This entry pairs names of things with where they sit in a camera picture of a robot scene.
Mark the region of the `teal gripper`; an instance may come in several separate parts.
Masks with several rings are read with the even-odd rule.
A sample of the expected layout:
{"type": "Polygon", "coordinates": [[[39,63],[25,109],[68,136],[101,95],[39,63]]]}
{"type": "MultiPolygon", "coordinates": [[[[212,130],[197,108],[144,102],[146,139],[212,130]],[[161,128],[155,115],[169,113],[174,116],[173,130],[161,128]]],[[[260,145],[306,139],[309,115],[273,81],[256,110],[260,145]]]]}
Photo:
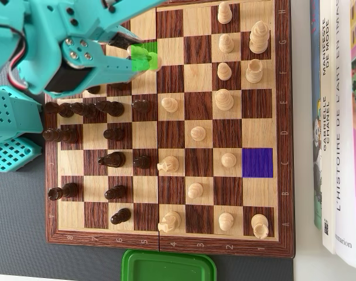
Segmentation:
{"type": "Polygon", "coordinates": [[[106,56],[101,44],[120,49],[141,44],[119,25],[119,9],[102,1],[30,1],[25,32],[28,51],[18,65],[33,94],[79,94],[103,83],[129,82],[138,75],[132,60],[106,56]]]}

